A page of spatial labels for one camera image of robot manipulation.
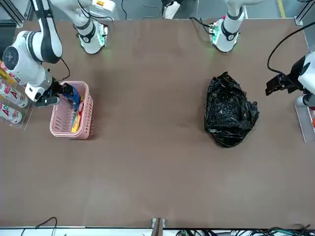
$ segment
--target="black plastic bag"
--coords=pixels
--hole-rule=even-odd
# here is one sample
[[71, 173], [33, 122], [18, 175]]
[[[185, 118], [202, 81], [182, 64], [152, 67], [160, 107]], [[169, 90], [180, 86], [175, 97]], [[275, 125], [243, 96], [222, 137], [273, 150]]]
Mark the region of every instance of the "black plastic bag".
[[205, 103], [204, 128], [216, 143], [231, 148], [241, 143], [258, 119], [257, 102], [227, 72], [210, 82]]

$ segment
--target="basket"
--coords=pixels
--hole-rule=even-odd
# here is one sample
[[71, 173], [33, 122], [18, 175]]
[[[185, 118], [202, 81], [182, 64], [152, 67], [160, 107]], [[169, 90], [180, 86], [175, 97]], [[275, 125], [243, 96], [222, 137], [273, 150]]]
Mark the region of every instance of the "basket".
[[80, 128], [77, 132], [71, 133], [71, 125], [75, 111], [69, 102], [61, 97], [61, 101], [53, 108], [50, 119], [50, 132], [56, 137], [69, 137], [73, 139], [87, 139], [90, 133], [90, 125], [93, 110], [93, 99], [89, 93], [89, 86], [82, 81], [67, 81], [74, 86], [79, 94], [84, 94], [84, 106], [80, 121]]

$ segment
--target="table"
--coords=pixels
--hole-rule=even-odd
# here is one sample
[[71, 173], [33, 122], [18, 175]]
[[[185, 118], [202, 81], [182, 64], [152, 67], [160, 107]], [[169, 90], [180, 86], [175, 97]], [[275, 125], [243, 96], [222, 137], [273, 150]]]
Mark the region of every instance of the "table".
[[[80, 48], [70, 22], [56, 22], [71, 80], [94, 99], [86, 141], [50, 134], [52, 108], [35, 109], [26, 131], [1, 123], [0, 225], [269, 228], [315, 226], [315, 147], [304, 144], [293, 102], [266, 97], [274, 46], [296, 29], [293, 19], [244, 20], [228, 55], [190, 20], [114, 22], [108, 47]], [[24, 30], [39, 29], [25, 22]], [[271, 65], [288, 72], [308, 51], [290, 38]], [[45, 65], [56, 78], [62, 62]], [[223, 149], [203, 130], [213, 76], [228, 71], [260, 117], [246, 140]]]

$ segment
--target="beverage can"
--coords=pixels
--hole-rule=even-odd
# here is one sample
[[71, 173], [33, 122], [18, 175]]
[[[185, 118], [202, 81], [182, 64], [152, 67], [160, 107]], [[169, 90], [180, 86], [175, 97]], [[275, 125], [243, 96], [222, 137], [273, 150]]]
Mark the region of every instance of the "beverage can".
[[19, 91], [12, 88], [10, 85], [5, 84], [0, 79], [0, 95], [18, 105], [19, 107], [26, 107], [29, 104], [29, 99], [22, 95]]
[[20, 123], [22, 113], [0, 102], [0, 117], [10, 121], [13, 124]]
[[13, 75], [12, 73], [10, 73], [10, 71], [6, 68], [6, 66], [4, 65], [3, 61], [1, 62], [1, 66], [0, 66], [7, 74], [9, 74], [9, 76], [11, 76], [19, 85], [21, 85], [22, 87], [26, 88], [26, 85], [28, 83], [24, 83], [23, 81], [21, 81], [18, 77], [16, 77], [15, 75]]

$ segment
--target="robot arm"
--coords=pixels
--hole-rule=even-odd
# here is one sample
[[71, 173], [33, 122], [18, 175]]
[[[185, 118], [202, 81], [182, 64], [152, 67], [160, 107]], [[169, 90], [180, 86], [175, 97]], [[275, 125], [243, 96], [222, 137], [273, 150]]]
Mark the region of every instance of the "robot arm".
[[304, 95], [296, 100], [296, 106], [315, 106], [315, 52], [299, 59], [287, 75], [278, 74], [267, 82], [266, 95], [269, 96], [278, 90], [287, 90], [288, 93], [301, 90]]
[[41, 65], [41, 62], [57, 63], [63, 48], [48, 0], [32, 0], [32, 4], [41, 31], [20, 32], [13, 45], [5, 49], [3, 63], [22, 84], [27, 83], [25, 93], [37, 106], [58, 104], [59, 94], [79, 104], [80, 96], [75, 88], [68, 84], [61, 86]]
[[[51, 0], [51, 3], [73, 21], [79, 33], [81, 46], [87, 53], [95, 54], [105, 46], [108, 27], [90, 16], [92, 0]], [[115, 8], [115, 3], [110, 0], [106, 0], [106, 5], [110, 11]]]
[[63, 47], [56, 31], [49, 2], [33, 0], [32, 3], [41, 31], [30, 35], [28, 42], [30, 54], [39, 61], [57, 63], [63, 54]]
[[227, 13], [212, 25], [210, 41], [221, 51], [229, 52], [237, 42], [239, 29], [244, 19], [244, 5], [255, 5], [263, 0], [224, 0]]

